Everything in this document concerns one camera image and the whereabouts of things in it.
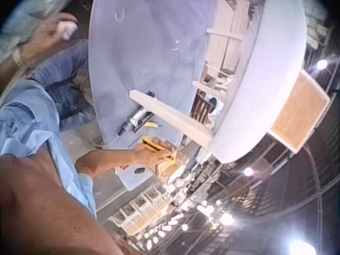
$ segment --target hand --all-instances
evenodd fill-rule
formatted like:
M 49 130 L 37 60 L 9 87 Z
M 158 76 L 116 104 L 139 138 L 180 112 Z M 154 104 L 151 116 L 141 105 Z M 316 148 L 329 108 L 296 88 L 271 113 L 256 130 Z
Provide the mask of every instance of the hand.
M 137 164 L 143 164 L 146 166 L 159 165 L 166 161 L 165 157 L 174 153 L 174 150 L 161 150 L 159 152 L 153 152 L 145 147 L 143 144 L 137 145 L 135 149 L 135 158 Z
M 53 46 L 63 40 L 61 33 L 57 31 L 60 21 L 77 22 L 78 20 L 72 14 L 57 13 L 42 21 L 30 41 L 21 48 L 20 55 L 24 62 L 48 52 Z

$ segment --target fist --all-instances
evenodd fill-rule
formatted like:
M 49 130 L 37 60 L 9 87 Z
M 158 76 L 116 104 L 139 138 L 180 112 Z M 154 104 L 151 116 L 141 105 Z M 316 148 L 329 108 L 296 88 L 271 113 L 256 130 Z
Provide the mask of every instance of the fist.
M 21 48 L 20 55 L 24 62 L 48 52 L 53 46 L 63 40 L 63 35 L 58 30 L 58 25 L 61 21 L 77 22 L 78 20 L 72 14 L 57 13 L 42 21 L 36 28 L 30 41 Z

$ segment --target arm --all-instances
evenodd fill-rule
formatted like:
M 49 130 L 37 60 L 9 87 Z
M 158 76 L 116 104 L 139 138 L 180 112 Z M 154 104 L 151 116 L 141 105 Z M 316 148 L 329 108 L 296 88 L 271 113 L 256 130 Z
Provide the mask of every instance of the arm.
M 77 19 L 67 13 L 58 13 L 46 19 L 35 30 L 30 41 L 19 50 L 18 59 L 15 61 L 13 56 L 10 56 L 0 66 L 0 95 L 21 66 L 33 61 L 37 56 L 47 53 L 62 40 L 61 33 L 57 31 L 60 21 L 77 22 Z
M 134 150 L 93 150 L 77 159 L 75 169 L 78 173 L 95 177 L 117 166 L 160 164 L 172 153 L 169 150 L 152 152 L 142 144 Z

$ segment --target denim jeans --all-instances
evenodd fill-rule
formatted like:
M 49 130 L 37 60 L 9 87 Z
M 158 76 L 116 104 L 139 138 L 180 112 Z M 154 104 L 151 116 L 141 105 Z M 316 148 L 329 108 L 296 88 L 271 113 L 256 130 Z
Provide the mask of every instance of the denim jeans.
M 93 106 L 74 86 L 72 79 L 78 69 L 88 68 L 88 41 L 76 45 L 44 61 L 28 77 L 45 87 L 59 112 L 60 132 L 73 130 L 95 120 Z

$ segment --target wooden board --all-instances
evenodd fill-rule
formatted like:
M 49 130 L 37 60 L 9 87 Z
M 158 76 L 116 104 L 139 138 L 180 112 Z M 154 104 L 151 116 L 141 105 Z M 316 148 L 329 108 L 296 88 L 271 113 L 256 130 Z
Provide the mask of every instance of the wooden board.
M 213 29 L 220 33 L 229 33 L 232 27 L 233 16 L 234 11 L 229 4 L 225 0 L 218 0 Z M 228 38 L 210 35 L 206 60 L 209 65 L 218 70 L 222 66 L 227 42 Z M 208 74 L 212 77 L 218 76 L 218 72 L 210 67 L 208 67 Z
M 329 101 L 320 85 L 301 70 L 288 101 L 268 133 L 292 152 L 298 153 Z
M 196 88 L 198 88 L 198 89 L 206 92 L 207 94 L 215 97 L 217 100 L 221 101 L 222 103 L 225 103 L 227 97 L 226 97 L 225 94 L 221 93 L 220 91 L 212 89 L 212 88 L 208 87 L 207 85 L 204 85 L 204 84 L 197 82 L 197 81 L 193 81 L 192 84 Z
M 248 16 L 249 2 L 247 0 L 239 0 L 234 13 L 233 25 L 231 32 L 244 35 L 249 24 Z M 223 69 L 235 72 L 237 63 L 240 58 L 241 42 L 239 40 L 230 39 L 228 42 Z
M 213 138 L 211 131 L 203 124 L 155 98 L 149 97 L 137 90 L 130 91 L 130 98 L 156 114 L 158 117 L 164 119 L 170 125 L 181 131 L 183 134 L 186 134 L 189 138 L 203 147 L 206 147 Z

